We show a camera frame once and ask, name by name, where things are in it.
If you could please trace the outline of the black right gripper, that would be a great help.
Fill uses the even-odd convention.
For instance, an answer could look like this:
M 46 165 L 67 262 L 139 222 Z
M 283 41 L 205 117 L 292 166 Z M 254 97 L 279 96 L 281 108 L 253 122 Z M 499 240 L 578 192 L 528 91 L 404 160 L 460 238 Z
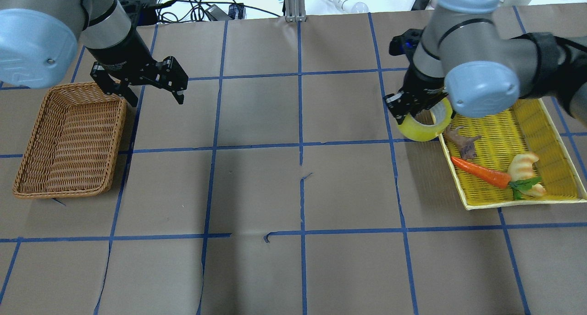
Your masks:
M 386 95 L 384 103 L 395 121 L 402 125 L 409 115 L 415 116 L 439 103 L 445 97 L 443 89 L 443 77 L 432 77 L 416 66 L 409 66 L 402 87 Z

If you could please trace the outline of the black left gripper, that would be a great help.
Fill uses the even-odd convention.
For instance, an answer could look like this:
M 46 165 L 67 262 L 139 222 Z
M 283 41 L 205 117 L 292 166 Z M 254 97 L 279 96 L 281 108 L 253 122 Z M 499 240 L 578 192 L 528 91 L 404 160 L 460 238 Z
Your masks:
M 184 104 L 184 91 L 188 87 L 188 75 L 174 56 L 164 60 L 139 63 L 132 66 L 130 62 L 106 66 L 95 62 L 90 76 L 105 94 L 123 97 L 131 107 L 138 106 L 138 96 L 130 85 L 151 85 L 171 92 L 179 105 Z

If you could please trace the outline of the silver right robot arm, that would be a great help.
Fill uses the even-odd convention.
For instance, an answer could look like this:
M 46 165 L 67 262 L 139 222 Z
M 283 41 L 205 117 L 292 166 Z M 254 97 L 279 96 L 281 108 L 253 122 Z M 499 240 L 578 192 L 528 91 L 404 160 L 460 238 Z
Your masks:
M 446 97 L 458 114 L 483 118 L 543 96 L 586 123 L 586 37 L 502 39 L 493 21 L 499 1 L 438 0 L 424 29 L 390 41 L 390 55 L 409 61 L 403 86 L 384 98 L 398 124 Z

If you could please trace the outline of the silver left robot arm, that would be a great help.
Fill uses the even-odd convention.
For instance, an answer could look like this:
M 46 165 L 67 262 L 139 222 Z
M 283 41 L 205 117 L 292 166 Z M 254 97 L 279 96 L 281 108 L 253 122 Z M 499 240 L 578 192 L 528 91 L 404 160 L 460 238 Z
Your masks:
M 156 61 L 119 0 L 0 0 L 0 78 L 16 87 L 63 80 L 79 44 L 94 56 L 91 77 L 107 95 L 138 104 L 151 85 L 184 102 L 188 76 L 173 56 Z

